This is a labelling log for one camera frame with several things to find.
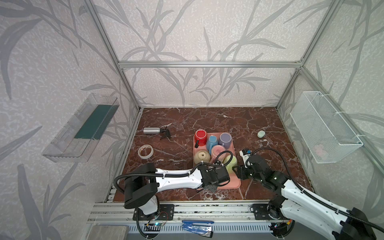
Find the transparent storage bin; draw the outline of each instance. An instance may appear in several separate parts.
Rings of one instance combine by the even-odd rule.
[[[118,107],[117,97],[91,93],[43,156],[54,162],[87,162]]]
[[[303,92],[291,117],[317,163],[338,162],[363,145],[319,91]]]

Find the blue stapler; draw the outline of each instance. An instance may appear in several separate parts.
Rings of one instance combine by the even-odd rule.
[[[197,233],[203,237],[212,238],[212,235],[214,233],[212,231],[212,226],[196,225],[196,223],[213,224],[214,222],[212,222],[212,221],[188,221],[188,220],[183,220],[182,222],[184,223],[182,226],[182,228],[184,230],[187,230],[187,231],[193,232],[193,233]]]

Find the leaf pattern wallpaper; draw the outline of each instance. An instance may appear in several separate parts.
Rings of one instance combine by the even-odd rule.
[[[331,1],[94,2],[120,61],[297,61]],[[124,71],[142,106],[275,106],[294,69]]]
[[[382,0],[345,0],[305,66],[382,154],[383,15]],[[312,90],[300,77],[280,109],[308,177],[326,199],[357,207],[372,222],[384,226],[384,178],[360,149],[338,163],[313,161],[289,115],[301,92]]]
[[[78,239],[137,109],[81,1],[0,2],[0,239]],[[120,107],[87,163],[41,155],[90,93]]]

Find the roll of tape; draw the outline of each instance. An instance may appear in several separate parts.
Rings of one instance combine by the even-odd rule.
[[[151,152],[147,156],[142,156],[140,153],[141,153],[141,151],[143,151],[146,148],[150,148]],[[153,147],[149,144],[143,145],[139,148],[139,150],[137,151],[137,154],[139,155],[139,157],[141,159],[148,159],[148,158],[152,157],[152,155],[153,155]]]

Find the red marble surface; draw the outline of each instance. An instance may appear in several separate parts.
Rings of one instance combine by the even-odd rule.
[[[171,139],[160,140],[160,135],[144,135],[144,127],[168,125]],[[146,108],[140,119],[134,142],[128,155],[123,173],[129,173],[147,163],[155,163],[156,168],[167,170],[190,169],[193,167],[193,135],[198,129],[207,132],[229,132],[233,138],[238,162],[242,163],[239,151],[249,148],[271,147],[280,151],[286,158],[292,175],[297,182],[313,191],[299,162],[287,133],[275,108]],[[265,137],[259,139],[257,132],[264,130]],[[144,144],[154,149],[151,158],[141,159],[137,151]],[[284,173],[286,169],[280,157],[272,151],[258,152],[273,170]],[[185,200],[255,200],[271,199],[275,193],[268,191],[254,180],[242,180],[237,189],[208,190],[172,189],[156,194],[160,201]],[[115,202],[123,202],[124,196],[117,192]]]

